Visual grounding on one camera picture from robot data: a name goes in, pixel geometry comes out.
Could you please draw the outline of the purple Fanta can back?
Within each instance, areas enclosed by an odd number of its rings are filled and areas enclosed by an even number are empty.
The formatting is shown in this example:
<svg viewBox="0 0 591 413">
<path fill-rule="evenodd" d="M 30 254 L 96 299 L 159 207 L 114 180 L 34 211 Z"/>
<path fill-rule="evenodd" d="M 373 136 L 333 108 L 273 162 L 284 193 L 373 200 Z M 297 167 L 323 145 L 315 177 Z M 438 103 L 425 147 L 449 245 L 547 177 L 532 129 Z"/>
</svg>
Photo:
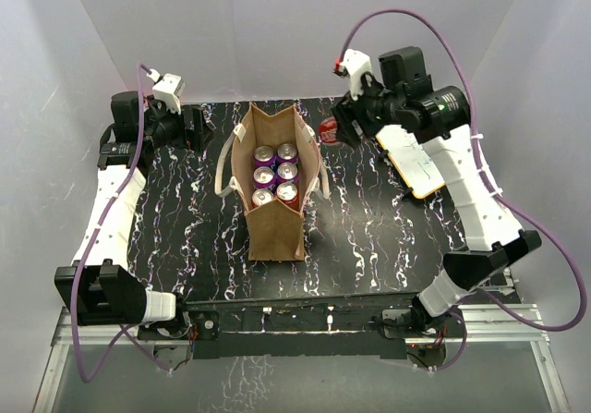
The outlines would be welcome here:
<svg viewBox="0 0 591 413">
<path fill-rule="evenodd" d="M 276 186 L 275 172 L 268 166 L 256 168 L 253 172 L 253 184 L 257 189 L 274 189 Z"/>
</svg>

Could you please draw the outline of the purple fanta can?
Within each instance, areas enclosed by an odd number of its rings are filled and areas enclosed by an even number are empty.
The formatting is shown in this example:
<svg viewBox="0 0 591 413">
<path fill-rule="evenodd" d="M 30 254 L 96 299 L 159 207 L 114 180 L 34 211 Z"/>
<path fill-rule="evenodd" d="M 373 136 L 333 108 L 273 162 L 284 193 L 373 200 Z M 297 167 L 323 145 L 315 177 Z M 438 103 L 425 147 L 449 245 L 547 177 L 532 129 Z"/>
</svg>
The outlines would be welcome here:
<svg viewBox="0 0 591 413">
<path fill-rule="evenodd" d="M 298 166 L 293 163 L 285 162 L 279 164 L 276 170 L 277 183 L 293 183 L 299 184 L 299 170 Z"/>
<path fill-rule="evenodd" d="M 276 165 L 275 150 L 267 145 L 257 147 L 253 153 L 253 163 L 256 168 L 269 167 L 274 170 Z"/>
<path fill-rule="evenodd" d="M 278 164 L 298 164 L 298 150 L 293 143 L 281 144 L 278 147 L 276 154 Z"/>
<path fill-rule="evenodd" d="M 274 189 L 276 186 L 275 172 L 268 166 L 256 168 L 253 172 L 253 184 L 257 189 Z"/>
</svg>

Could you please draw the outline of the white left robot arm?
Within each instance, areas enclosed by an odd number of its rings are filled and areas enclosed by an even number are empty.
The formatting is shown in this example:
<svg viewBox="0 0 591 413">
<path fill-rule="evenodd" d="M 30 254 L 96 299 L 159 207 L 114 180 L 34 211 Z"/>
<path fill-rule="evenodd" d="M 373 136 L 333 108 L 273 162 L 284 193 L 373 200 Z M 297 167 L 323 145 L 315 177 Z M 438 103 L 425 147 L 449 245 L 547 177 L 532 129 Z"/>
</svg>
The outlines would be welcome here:
<svg viewBox="0 0 591 413">
<path fill-rule="evenodd" d="M 127 250 L 140 194 L 156 152 L 175 148 L 201 152 L 212 138 L 204 108 L 184 104 L 179 113 L 150 95 L 139 110 L 136 91 L 111 99 L 114 119 L 99 142 L 98 188 L 89 224 L 71 265 L 57 268 L 54 284 L 78 324 L 157 322 L 172 338 L 191 324 L 173 293 L 150 290 L 129 271 Z"/>
</svg>

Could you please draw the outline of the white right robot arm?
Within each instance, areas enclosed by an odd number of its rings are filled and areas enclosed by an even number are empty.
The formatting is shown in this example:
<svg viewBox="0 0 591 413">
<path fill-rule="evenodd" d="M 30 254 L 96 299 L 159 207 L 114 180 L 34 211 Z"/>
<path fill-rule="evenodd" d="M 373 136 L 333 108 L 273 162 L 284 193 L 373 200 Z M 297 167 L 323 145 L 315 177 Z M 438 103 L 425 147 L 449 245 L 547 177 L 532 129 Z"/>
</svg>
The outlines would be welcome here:
<svg viewBox="0 0 591 413">
<path fill-rule="evenodd" d="M 457 87 L 434 89 L 420 48 L 409 46 L 380 57 L 376 80 L 368 55 L 348 49 L 335 72 L 349 90 L 334 106 L 336 138 L 357 147 L 395 125 L 413 135 L 440 172 L 464 228 L 466 245 L 443 257 L 442 270 L 413 299 L 413 328 L 434 335 L 444 313 L 492 275 L 538 249 L 536 230 L 525 230 L 499 199 L 501 190 L 484 181 L 488 171 L 472 134 L 470 105 Z"/>
</svg>

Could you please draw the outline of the red cola can front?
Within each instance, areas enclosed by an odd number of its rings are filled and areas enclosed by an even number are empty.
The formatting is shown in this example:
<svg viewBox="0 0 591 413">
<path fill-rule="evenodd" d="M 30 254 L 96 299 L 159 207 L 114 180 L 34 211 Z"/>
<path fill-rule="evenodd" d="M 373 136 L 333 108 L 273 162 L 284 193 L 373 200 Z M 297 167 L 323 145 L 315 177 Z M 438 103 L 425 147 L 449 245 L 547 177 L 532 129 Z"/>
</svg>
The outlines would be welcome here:
<svg viewBox="0 0 591 413">
<path fill-rule="evenodd" d="M 268 188 L 256 188 L 251 197 L 252 206 L 254 208 L 270 203 L 274 199 L 274 193 Z"/>
</svg>

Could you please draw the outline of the red cola can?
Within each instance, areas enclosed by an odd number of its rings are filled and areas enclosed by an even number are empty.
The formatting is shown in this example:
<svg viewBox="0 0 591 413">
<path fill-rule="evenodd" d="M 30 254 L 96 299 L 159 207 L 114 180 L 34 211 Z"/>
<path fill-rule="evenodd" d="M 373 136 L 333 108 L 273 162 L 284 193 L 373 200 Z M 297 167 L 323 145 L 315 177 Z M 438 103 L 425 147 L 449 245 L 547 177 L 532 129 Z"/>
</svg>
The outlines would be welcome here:
<svg viewBox="0 0 591 413">
<path fill-rule="evenodd" d="M 320 122 L 320 141 L 326 145 L 336 145 L 340 141 L 337 138 L 338 122 L 335 117 L 327 117 Z"/>
<path fill-rule="evenodd" d="M 270 203 L 274 199 L 274 193 L 268 188 L 256 188 L 251 197 L 252 206 L 254 208 Z"/>
<path fill-rule="evenodd" d="M 297 185 L 293 182 L 284 182 L 277 186 L 275 191 L 276 198 L 287 207 L 299 211 L 299 193 Z"/>
</svg>

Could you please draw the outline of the brown canvas tote bag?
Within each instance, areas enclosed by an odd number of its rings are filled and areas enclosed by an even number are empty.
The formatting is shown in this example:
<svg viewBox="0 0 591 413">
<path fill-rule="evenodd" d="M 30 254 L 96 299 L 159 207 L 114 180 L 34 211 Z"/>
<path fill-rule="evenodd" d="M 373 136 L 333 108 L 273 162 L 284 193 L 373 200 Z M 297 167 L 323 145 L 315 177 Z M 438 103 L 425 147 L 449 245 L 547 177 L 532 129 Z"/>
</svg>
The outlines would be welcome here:
<svg viewBox="0 0 591 413">
<path fill-rule="evenodd" d="M 274 198 L 259 207 L 252 204 L 254 152 L 259 146 L 274 150 L 293 142 L 303 168 L 294 210 Z M 235 192 L 243 203 L 252 261 L 302 261 L 305 259 L 304 210 L 314 192 L 330 197 L 329 178 L 314 130 L 292 105 L 269 115 L 251 104 L 232 129 L 216 165 L 214 192 L 220 197 Z"/>
</svg>

